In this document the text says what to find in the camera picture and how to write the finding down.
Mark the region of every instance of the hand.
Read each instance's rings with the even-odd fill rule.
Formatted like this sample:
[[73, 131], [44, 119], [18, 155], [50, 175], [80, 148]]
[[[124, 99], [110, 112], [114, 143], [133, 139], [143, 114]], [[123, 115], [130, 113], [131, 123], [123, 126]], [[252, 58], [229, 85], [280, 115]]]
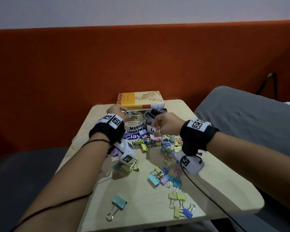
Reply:
[[151, 126], [156, 129], [154, 133], [155, 136], [160, 136], [163, 134], [179, 135], [184, 123], [185, 121], [174, 113], [167, 112], [156, 116], [154, 121], [151, 123]]
[[112, 105], [109, 109], [106, 110], [107, 114], [116, 114], [120, 116], [124, 122], [127, 122], [130, 120], [130, 117], [126, 115], [124, 112], [121, 111], [126, 111], [127, 108], [121, 107], [119, 105]]

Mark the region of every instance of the plastic jar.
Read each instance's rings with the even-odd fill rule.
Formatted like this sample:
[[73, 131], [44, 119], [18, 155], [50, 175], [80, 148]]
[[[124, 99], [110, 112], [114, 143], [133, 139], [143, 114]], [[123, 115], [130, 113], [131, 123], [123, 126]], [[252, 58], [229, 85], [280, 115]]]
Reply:
[[[147, 113], [151, 114], [151, 110], [152, 109], [149, 109], [144, 113], [144, 129], [146, 129], [147, 132], [149, 132], [150, 134], [153, 134], [155, 130], [151, 127], [151, 123], [154, 121], [154, 119], [151, 117], [146, 117]], [[162, 109], [156, 109], [156, 110], [160, 111], [161, 113], [165, 113], [165, 110], [162, 110]]]
[[130, 118], [130, 121], [125, 123], [125, 129], [126, 133], [135, 134], [144, 129], [144, 118], [143, 114], [139, 111], [130, 111], [130, 113], [133, 116]]

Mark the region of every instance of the person's left hand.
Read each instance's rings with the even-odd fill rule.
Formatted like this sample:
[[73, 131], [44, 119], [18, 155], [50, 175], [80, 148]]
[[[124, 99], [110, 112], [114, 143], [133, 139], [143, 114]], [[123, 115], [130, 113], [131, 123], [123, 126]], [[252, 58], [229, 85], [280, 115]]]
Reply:
[[128, 115], [126, 115], [124, 112], [121, 111], [126, 111], [127, 108], [125, 107], [121, 107], [119, 105], [112, 105], [109, 109], [106, 110], [107, 114], [116, 114], [118, 116], [120, 116], [124, 122], [127, 122], [130, 120], [130, 117]]

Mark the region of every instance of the white wall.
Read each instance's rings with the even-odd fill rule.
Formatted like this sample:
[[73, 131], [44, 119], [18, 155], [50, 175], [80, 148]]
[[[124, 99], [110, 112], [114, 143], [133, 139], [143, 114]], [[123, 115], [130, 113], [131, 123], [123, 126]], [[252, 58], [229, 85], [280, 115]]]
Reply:
[[290, 0], [0, 0], [0, 29], [290, 19]]

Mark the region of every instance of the yellow book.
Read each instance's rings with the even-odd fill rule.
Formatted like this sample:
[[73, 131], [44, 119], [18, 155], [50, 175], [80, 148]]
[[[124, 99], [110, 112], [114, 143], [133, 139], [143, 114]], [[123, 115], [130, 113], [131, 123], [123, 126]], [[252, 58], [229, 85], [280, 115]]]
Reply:
[[117, 104], [128, 110], [164, 108], [164, 100], [159, 91], [119, 93]]

